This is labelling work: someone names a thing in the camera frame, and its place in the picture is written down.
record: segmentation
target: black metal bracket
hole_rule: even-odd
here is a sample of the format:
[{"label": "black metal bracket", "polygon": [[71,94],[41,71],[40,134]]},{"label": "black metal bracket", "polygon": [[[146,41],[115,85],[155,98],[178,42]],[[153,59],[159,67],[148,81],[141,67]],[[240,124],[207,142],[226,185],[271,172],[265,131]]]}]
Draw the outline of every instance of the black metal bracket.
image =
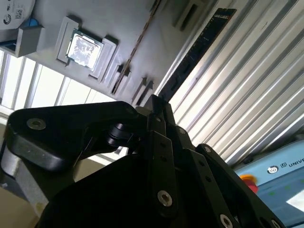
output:
[{"label": "black metal bracket", "polygon": [[[87,226],[101,216],[110,218],[111,226],[123,221],[194,227],[203,220],[211,227],[284,227],[211,147],[192,145],[188,133],[175,125],[170,104],[152,95],[145,108],[150,111],[143,115],[113,102],[20,110],[10,116],[5,144],[12,158],[27,164],[29,173],[35,170],[31,180],[41,180],[39,170],[51,173],[39,187],[62,184],[57,177],[80,159],[118,146],[131,148],[124,158],[68,183],[55,196],[48,194],[39,228]],[[9,164],[3,165],[9,172]],[[30,191],[24,178],[18,181]]]}]

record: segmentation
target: corrugated metal wall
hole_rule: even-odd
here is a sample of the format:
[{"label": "corrugated metal wall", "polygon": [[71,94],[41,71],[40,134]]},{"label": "corrugated metal wall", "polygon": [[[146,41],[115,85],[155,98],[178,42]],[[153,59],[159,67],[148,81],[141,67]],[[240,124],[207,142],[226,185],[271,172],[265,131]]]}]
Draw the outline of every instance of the corrugated metal wall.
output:
[{"label": "corrugated metal wall", "polygon": [[171,104],[195,145],[234,164],[304,124],[304,1],[218,1],[206,23],[217,8],[237,12]]}]

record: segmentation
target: qr code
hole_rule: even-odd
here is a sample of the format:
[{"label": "qr code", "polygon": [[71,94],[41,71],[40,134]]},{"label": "qr code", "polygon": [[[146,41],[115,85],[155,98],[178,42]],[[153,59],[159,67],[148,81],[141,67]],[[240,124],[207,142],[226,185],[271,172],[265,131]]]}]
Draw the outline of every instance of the qr code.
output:
[{"label": "qr code", "polygon": [[21,17],[22,17],[22,12],[23,12],[22,9],[18,9],[18,10],[16,11],[15,19],[21,19]]}]

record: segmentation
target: light blue device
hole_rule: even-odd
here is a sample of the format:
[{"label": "light blue device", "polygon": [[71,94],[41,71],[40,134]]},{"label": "light blue device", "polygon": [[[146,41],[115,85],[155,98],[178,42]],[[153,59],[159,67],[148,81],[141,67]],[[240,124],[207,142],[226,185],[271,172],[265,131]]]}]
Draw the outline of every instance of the light blue device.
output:
[{"label": "light blue device", "polygon": [[301,227],[304,224],[304,140],[267,156],[255,157],[250,164],[239,166],[235,171],[237,175],[256,177],[258,197],[285,226]]}]

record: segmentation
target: black mount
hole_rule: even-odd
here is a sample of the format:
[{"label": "black mount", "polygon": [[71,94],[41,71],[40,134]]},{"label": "black mount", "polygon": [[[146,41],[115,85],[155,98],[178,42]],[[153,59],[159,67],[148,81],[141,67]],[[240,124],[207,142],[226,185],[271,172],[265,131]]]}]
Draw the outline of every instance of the black mount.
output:
[{"label": "black mount", "polygon": [[[127,156],[50,197],[38,228],[284,227],[211,147],[192,145],[170,104],[152,95],[145,109],[141,114],[112,102],[10,116],[2,153],[6,147],[54,176],[70,172],[78,160],[129,147]],[[33,118],[45,128],[29,127]]]}]

